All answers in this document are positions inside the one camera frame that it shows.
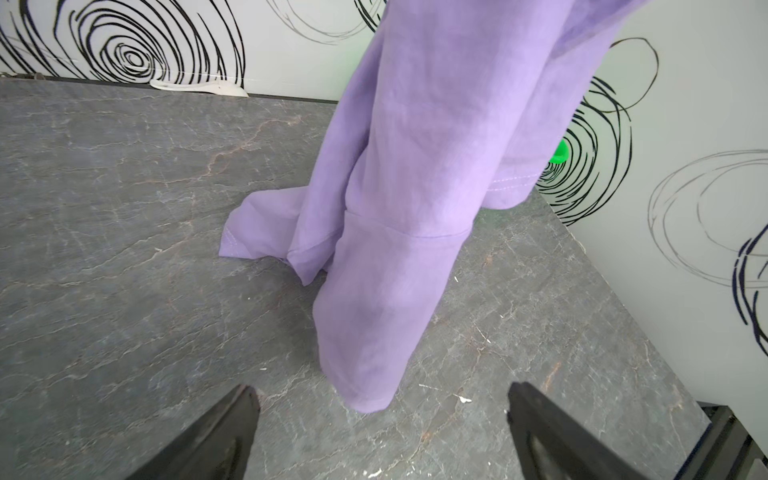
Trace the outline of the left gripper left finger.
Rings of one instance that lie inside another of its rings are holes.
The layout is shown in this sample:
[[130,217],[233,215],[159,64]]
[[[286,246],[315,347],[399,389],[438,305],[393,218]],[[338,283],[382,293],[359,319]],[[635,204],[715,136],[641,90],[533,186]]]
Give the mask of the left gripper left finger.
[[242,479],[260,411],[255,389],[236,386],[127,479]]

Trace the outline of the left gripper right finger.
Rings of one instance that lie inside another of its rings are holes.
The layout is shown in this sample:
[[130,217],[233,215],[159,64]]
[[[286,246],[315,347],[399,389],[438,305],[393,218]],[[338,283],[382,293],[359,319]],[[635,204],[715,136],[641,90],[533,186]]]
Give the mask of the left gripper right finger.
[[507,423],[526,479],[642,479],[528,382],[508,390]]

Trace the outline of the green plastic basket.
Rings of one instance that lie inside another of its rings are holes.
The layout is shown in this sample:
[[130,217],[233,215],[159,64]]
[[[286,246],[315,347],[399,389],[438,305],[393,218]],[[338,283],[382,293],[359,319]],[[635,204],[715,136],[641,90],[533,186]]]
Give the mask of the green plastic basket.
[[549,159],[549,163],[554,165],[560,165],[565,163],[569,158],[570,158],[569,143],[565,139],[561,139],[555,149],[555,152]]

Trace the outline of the purple t-shirt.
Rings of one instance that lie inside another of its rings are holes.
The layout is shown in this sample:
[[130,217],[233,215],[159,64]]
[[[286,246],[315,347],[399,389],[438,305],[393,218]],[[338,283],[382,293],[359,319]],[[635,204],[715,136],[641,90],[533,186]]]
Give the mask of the purple t-shirt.
[[220,254],[288,264],[348,407],[393,400],[481,209],[522,203],[634,1],[392,1],[310,182],[232,211]]

